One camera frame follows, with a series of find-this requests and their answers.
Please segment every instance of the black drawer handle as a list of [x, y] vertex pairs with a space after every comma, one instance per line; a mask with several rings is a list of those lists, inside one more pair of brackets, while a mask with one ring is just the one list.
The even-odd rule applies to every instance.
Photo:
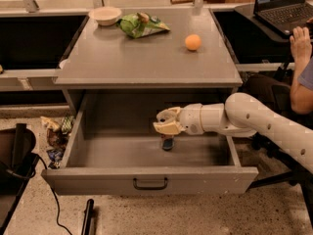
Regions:
[[143, 187], [143, 186], [138, 186], [137, 184], [137, 178], [134, 178], [133, 180], [133, 185], [135, 187], [136, 190], [139, 191], [160, 191], [160, 190], [164, 190], [167, 187], [167, 178], [164, 178], [164, 184], [162, 186], [157, 186], [157, 187]]

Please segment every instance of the orange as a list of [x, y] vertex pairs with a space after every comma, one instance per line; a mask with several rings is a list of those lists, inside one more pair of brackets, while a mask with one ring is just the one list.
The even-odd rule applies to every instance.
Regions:
[[201, 38], [196, 34], [191, 34], [185, 38], [185, 45], [190, 51], [197, 51], [201, 46]]

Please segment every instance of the black laptop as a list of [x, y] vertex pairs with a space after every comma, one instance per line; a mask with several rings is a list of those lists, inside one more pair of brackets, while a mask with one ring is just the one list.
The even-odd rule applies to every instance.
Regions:
[[313, 6], [306, 0], [255, 0], [254, 14], [261, 21], [289, 37], [297, 26], [308, 26]]

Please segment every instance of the human hand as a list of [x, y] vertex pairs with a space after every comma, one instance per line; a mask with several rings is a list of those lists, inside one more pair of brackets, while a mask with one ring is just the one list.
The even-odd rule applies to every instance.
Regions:
[[309, 29], [307, 27], [296, 27], [293, 29], [291, 41], [291, 54], [295, 62], [308, 63], [312, 54], [312, 45]]

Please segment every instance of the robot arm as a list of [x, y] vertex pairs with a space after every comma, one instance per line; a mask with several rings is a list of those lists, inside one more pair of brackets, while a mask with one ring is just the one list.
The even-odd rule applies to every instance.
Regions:
[[165, 135], [217, 132], [233, 137], [249, 137], [256, 132], [268, 137], [313, 173], [313, 130], [282, 117], [257, 99], [232, 94], [224, 104], [193, 104], [160, 112], [155, 130]]

